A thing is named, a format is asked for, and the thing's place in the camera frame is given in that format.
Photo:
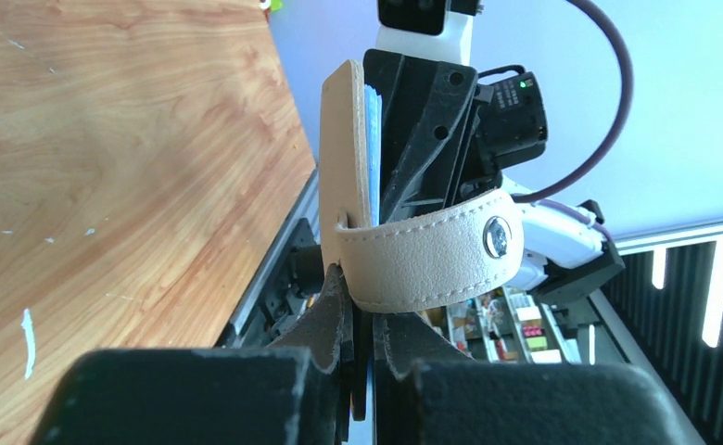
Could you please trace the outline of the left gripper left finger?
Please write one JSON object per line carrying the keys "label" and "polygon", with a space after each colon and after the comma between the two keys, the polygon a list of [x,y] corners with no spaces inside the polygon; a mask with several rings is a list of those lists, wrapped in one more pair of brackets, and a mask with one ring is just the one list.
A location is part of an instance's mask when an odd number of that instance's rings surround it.
{"label": "left gripper left finger", "polygon": [[341,443],[348,437],[354,340],[352,301],[339,266],[329,266],[317,301],[270,346],[298,357],[287,442]]}

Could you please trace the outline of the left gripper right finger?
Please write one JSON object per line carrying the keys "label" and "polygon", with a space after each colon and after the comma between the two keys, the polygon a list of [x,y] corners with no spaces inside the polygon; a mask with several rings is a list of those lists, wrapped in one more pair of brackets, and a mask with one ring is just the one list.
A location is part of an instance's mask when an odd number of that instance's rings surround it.
{"label": "left gripper right finger", "polygon": [[438,444],[446,433],[448,372],[472,361],[416,313],[373,319],[376,444]]}

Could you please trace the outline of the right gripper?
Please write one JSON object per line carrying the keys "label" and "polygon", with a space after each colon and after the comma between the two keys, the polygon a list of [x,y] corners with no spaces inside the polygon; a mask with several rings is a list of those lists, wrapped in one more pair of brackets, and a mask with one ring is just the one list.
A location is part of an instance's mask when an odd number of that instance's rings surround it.
{"label": "right gripper", "polygon": [[[365,81],[383,100],[379,222],[451,206],[458,159],[465,152],[456,202],[476,196],[478,184],[488,183],[497,170],[493,158],[502,139],[498,88],[476,86],[477,70],[470,66],[382,50],[368,50],[363,67]],[[470,108],[466,147],[462,141]]]}

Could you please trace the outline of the beige card holder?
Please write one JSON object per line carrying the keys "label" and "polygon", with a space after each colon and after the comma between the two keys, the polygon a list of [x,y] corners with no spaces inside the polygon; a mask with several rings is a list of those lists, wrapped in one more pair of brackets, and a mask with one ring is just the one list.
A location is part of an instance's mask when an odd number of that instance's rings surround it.
{"label": "beige card holder", "polygon": [[322,86],[318,161],[323,266],[339,266],[367,312],[418,312],[477,297],[518,273],[522,212],[495,189],[404,221],[372,222],[363,67],[349,59]]}

